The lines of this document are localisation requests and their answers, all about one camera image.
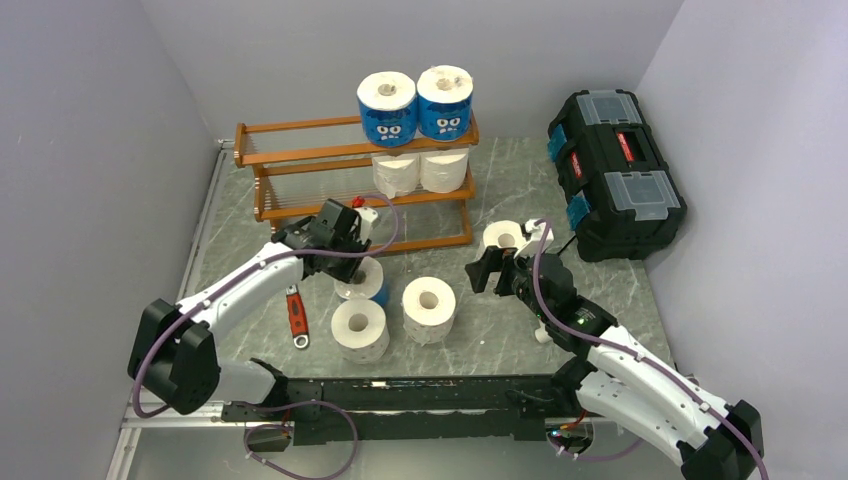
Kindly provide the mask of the blue roll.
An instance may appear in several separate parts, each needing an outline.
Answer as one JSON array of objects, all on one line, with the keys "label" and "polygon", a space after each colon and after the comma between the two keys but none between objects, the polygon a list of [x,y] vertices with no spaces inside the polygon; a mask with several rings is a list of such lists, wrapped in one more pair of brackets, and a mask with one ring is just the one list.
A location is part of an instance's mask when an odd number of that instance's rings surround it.
[{"label": "blue roll", "polygon": [[410,143],[417,132],[418,99],[415,82],[397,71],[366,76],[356,90],[364,134],[383,148]]},{"label": "blue roll", "polygon": [[334,281],[334,290],[341,299],[366,299],[385,308],[389,289],[382,265],[373,257],[365,257],[350,283]]},{"label": "blue roll", "polygon": [[433,66],[416,82],[420,133],[438,142],[453,142],[470,128],[473,79],[461,67]]}]

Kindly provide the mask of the orange wooden two-tier shelf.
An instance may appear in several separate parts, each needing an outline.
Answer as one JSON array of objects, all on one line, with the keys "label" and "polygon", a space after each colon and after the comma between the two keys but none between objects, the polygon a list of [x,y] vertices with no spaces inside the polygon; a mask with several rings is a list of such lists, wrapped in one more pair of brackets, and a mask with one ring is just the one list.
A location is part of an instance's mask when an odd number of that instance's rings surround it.
[{"label": "orange wooden two-tier shelf", "polygon": [[286,221],[313,215],[327,198],[349,204],[377,192],[373,181],[375,155],[421,154],[474,146],[480,133],[475,118],[468,132],[453,142],[416,137],[395,149],[364,138],[358,116],[297,122],[246,125],[239,123],[233,157],[254,176],[253,216],[271,231]]}]

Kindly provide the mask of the white roll sideways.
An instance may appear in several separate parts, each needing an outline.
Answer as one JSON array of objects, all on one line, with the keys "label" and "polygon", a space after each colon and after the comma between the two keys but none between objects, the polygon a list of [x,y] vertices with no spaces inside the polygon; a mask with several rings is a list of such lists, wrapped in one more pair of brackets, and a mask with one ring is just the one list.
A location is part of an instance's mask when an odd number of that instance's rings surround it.
[{"label": "white roll sideways", "polygon": [[450,193],[464,182],[469,148],[434,150],[420,155],[420,184],[430,192]]}]

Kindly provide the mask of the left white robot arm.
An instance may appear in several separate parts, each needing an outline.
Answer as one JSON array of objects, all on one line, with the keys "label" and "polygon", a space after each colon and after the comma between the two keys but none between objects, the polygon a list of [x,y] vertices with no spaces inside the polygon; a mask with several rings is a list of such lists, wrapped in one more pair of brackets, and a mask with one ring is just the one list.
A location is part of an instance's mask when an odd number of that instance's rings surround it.
[{"label": "left white robot arm", "polygon": [[206,289],[142,312],[127,367],[140,418],[166,409],[187,415],[210,401],[247,403],[264,420],[287,406],[287,377],[269,363],[225,361],[220,341],[259,306],[323,273],[354,277],[372,242],[377,212],[328,199],[316,215],[274,234],[249,260]]}]

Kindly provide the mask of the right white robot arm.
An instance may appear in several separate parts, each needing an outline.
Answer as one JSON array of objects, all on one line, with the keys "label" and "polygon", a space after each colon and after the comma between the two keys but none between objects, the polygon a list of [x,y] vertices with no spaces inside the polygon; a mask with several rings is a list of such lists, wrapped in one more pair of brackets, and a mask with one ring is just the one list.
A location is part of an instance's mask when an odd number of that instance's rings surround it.
[{"label": "right white robot arm", "polygon": [[577,293],[557,255],[487,247],[465,272],[476,293],[498,274],[495,294],[520,300],[553,343],[572,354],[551,379],[557,411],[583,409],[615,421],[663,452],[687,479],[767,476],[759,411],[744,400],[730,404],[666,365]]}]

